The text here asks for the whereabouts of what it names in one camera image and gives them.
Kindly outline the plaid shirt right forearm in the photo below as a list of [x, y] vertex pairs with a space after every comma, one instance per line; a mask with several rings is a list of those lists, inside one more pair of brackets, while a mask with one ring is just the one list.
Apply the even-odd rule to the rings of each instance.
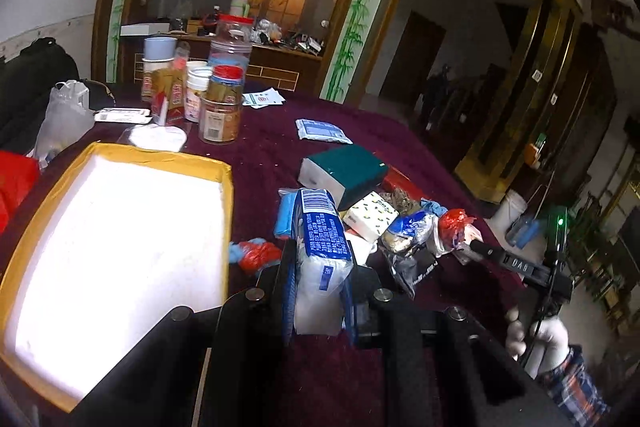
[[552, 371], [539, 373], [536, 382], [573, 426], [597, 426], [610, 413], [577, 345], [569, 345], [564, 361]]

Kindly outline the white gloved right hand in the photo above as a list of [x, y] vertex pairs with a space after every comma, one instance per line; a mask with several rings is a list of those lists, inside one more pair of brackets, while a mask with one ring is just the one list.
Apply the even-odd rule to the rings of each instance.
[[506, 312], [509, 322], [506, 330], [506, 352], [516, 361], [525, 360], [525, 352], [530, 348], [527, 361], [524, 363], [525, 372], [532, 378], [557, 369], [570, 355], [568, 332], [564, 324], [557, 317], [544, 319], [538, 325], [533, 325], [529, 331], [532, 337], [526, 340], [525, 327], [520, 321], [520, 311], [512, 308]]

